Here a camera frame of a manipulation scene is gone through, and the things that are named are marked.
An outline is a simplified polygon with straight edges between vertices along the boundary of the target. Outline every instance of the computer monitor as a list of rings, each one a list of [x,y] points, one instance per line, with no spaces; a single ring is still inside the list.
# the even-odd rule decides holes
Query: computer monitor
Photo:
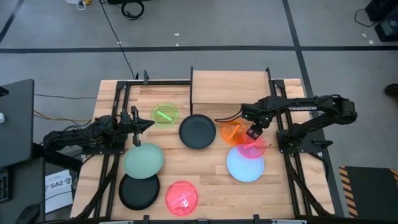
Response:
[[[0,167],[32,159],[34,81],[23,80],[2,86],[0,97]]]

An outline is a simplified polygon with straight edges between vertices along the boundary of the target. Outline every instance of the black stand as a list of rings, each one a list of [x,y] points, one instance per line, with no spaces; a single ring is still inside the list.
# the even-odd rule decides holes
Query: black stand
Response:
[[[45,151],[43,146],[33,143],[33,158],[43,157],[46,162],[74,172],[80,172],[81,161],[59,152]]]

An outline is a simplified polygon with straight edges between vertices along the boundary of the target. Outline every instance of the gray floor tile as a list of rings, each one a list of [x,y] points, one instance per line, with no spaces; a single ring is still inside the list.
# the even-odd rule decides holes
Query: gray floor tile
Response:
[[[137,21],[107,6],[126,47],[199,45],[292,45],[284,8],[273,0],[169,0],[144,2]]]
[[[117,47],[98,1],[84,11],[64,0],[25,1],[2,48]]]
[[[304,52],[304,57],[314,94],[340,94],[355,102],[358,112],[353,124],[324,129],[334,141],[329,152],[336,180],[338,166],[398,169],[398,103],[383,93],[398,82],[398,52]]]
[[[370,1],[289,0],[300,45],[397,45],[398,42],[381,42],[373,27],[364,27],[354,22],[355,11],[365,8]],[[358,21],[371,24],[364,11],[358,12]]]
[[[18,0],[0,1],[0,32],[12,14]]]
[[[1,54],[0,85],[26,78],[35,80],[35,92],[62,96],[96,96],[100,81],[128,79],[131,74],[121,53],[102,54]],[[90,119],[95,100],[35,97],[35,109],[51,117]],[[68,121],[34,119],[34,141]]]
[[[24,3],[0,47],[117,47],[98,1],[84,11],[63,1],[42,1]],[[124,47],[292,45],[280,1],[169,0],[144,4],[145,13],[136,21],[123,18],[118,6],[104,4]]]

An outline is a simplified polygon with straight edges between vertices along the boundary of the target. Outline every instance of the light green plate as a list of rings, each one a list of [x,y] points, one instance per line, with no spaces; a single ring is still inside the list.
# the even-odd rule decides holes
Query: light green plate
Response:
[[[146,179],[155,175],[163,162],[163,151],[154,144],[144,143],[128,150],[124,155],[123,169],[132,178]]]

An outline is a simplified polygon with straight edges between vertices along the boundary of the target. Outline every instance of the pink plate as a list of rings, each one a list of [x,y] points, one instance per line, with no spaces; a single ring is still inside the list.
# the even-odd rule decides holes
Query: pink plate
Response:
[[[261,136],[253,140],[245,133],[236,141],[236,147],[244,157],[257,159],[266,152],[266,141]]]
[[[166,192],[166,206],[176,216],[191,214],[198,205],[198,191],[193,184],[180,180],[172,184]]]

